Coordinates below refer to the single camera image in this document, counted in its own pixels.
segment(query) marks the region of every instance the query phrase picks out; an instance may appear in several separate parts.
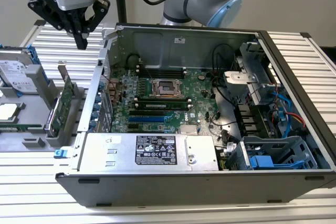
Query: blue latch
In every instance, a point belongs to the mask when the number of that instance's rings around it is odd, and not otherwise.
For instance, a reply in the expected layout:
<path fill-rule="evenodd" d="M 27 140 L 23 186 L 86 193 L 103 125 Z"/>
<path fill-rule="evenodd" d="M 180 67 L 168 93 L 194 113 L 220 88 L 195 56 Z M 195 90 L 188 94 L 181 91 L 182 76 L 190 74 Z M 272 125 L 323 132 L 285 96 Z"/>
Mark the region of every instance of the blue latch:
<path fill-rule="evenodd" d="M 67 158 L 67 153 L 68 153 L 67 150 L 61 150 L 61 149 L 55 150 L 54 158 Z"/>

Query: metal bracket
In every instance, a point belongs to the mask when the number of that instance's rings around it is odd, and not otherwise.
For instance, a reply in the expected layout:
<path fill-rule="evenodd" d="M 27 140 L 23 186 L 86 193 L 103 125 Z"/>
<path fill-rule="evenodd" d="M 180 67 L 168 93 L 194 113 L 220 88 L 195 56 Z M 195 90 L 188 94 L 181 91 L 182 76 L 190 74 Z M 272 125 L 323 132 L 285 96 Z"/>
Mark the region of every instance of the metal bracket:
<path fill-rule="evenodd" d="M 226 81 L 231 84 L 250 84 L 257 83 L 258 79 L 254 76 L 254 74 L 248 74 L 237 71 L 227 71 L 224 73 L 226 77 Z"/>

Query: power supply label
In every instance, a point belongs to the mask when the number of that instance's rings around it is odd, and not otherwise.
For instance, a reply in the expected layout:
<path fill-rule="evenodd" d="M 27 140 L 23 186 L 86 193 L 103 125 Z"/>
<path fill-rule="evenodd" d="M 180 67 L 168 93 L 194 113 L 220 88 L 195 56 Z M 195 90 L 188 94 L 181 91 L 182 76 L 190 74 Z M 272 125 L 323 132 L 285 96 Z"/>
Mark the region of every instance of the power supply label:
<path fill-rule="evenodd" d="M 136 136 L 137 165 L 177 165 L 175 136 Z"/>

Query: slotted aluminum surface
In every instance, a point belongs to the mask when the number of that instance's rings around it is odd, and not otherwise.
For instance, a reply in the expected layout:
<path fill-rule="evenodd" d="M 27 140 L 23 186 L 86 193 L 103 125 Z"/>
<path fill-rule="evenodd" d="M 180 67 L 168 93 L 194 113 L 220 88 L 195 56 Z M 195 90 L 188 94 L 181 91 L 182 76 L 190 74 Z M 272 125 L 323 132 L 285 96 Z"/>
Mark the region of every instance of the slotted aluminum surface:
<path fill-rule="evenodd" d="M 57 70 L 58 61 L 66 61 L 66 68 L 71 80 L 78 86 L 89 88 L 101 45 L 103 26 L 98 26 L 88 38 L 86 50 L 78 50 L 73 38 L 62 30 L 46 24 L 38 28 L 37 36 L 33 41 L 38 58 L 49 79 L 53 79 L 56 86 L 63 86 L 63 79 Z"/>
<path fill-rule="evenodd" d="M 268 32 L 322 118 L 336 136 L 336 66 L 311 38 Z"/>
<path fill-rule="evenodd" d="M 63 49 L 61 45 L 48 45 L 48 41 L 73 42 L 65 33 L 60 33 L 48 25 L 36 29 L 23 45 L 32 42 L 34 37 L 36 40 L 33 45 L 37 47 L 41 62 L 44 67 L 49 68 L 49 71 L 57 71 L 58 60 L 68 60 L 74 67 L 93 66 L 98 56 L 98 49 L 92 49 L 93 52 L 86 54 L 84 51 L 76 50 L 74 45 L 68 49 Z M 93 34 L 91 39 L 93 38 L 100 37 L 98 34 Z M 85 67 L 74 71 L 78 75 L 70 70 L 72 79 L 79 82 L 80 86 L 87 87 L 90 79 L 89 75 L 84 73 L 92 74 L 91 71 Z M 60 76 L 51 74 L 53 72 L 47 72 L 48 76 L 58 81 L 57 84 L 61 86 Z M 287 204 L 86 208 L 77 204 L 55 181 L 55 173 L 60 169 L 63 170 L 68 160 L 56 161 L 56 165 L 53 165 L 54 162 L 53 153 L 50 152 L 0 153 L 0 223 L 336 222 L 336 188 L 317 189 Z M 222 190 L 229 190 L 230 185 L 222 186 Z"/>

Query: black frame edge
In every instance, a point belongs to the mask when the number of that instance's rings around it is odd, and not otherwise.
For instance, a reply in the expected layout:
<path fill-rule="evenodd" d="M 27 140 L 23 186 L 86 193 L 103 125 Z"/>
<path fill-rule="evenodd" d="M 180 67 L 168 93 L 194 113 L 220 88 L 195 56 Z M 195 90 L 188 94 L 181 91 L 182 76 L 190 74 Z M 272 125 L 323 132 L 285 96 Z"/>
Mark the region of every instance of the black frame edge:
<path fill-rule="evenodd" d="M 35 21 L 34 26 L 44 26 L 47 22 L 43 19 L 38 19 Z"/>
<path fill-rule="evenodd" d="M 310 36 L 309 33 L 301 32 L 300 34 L 301 34 L 301 36 L 302 36 L 303 38 L 307 38 L 307 39 L 311 38 L 311 36 Z"/>

